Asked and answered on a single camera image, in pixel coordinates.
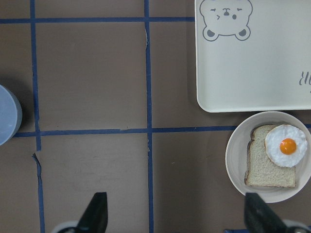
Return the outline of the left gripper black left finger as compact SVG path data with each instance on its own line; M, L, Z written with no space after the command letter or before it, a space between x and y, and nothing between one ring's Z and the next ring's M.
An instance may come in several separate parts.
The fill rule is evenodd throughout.
M104 233L107 228L107 193L94 194L77 224L79 233Z

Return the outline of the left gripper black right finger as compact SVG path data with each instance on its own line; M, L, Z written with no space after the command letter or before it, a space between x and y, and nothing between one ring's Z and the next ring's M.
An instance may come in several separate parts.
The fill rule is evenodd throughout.
M246 193L244 223L250 233L289 233L285 223L257 193Z

